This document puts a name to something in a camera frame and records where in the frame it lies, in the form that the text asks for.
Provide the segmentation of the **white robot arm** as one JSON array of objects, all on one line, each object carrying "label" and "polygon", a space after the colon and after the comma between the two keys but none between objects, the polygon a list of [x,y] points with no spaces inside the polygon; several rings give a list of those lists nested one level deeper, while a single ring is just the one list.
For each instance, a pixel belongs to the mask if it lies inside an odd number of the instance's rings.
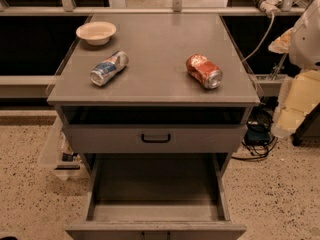
[{"label": "white robot arm", "polygon": [[320,103],[320,0],[314,0],[295,25],[268,49],[287,52],[289,61],[301,69],[294,78],[284,79],[273,115],[271,133],[286,138]]}]

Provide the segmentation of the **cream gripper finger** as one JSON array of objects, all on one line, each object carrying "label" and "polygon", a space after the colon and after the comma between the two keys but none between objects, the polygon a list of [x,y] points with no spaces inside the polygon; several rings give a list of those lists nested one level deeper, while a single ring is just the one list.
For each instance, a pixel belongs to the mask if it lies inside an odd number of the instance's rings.
[{"label": "cream gripper finger", "polygon": [[268,46],[268,50],[277,54],[288,54],[291,44],[292,29],[286,30]]},{"label": "cream gripper finger", "polygon": [[280,88],[271,133],[279,138],[289,137],[319,103],[319,71],[303,71],[294,78],[286,77]]}]

